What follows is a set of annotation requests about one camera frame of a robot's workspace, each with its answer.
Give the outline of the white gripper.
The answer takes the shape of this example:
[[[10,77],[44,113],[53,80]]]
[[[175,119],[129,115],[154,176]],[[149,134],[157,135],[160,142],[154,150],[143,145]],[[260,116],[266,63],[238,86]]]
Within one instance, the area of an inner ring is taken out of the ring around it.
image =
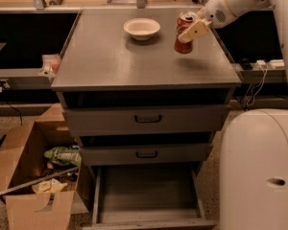
[[[221,29],[237,19],[230,10],[228,0],[208,0],[204,7],[198,11],[198,17],[200,19],[179,29],[179,42],[188,43],[206,35],[209,26]]]

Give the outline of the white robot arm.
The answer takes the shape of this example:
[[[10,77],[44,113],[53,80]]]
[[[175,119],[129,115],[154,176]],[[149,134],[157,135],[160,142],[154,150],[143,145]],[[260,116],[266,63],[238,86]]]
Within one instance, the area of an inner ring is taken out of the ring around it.
[[[208,0],[179,41],[266,8],[274,12],[288,83],[288,0]],[[220,230],[288,230],[288,109],[236,116],[224,132],[219,172]]]

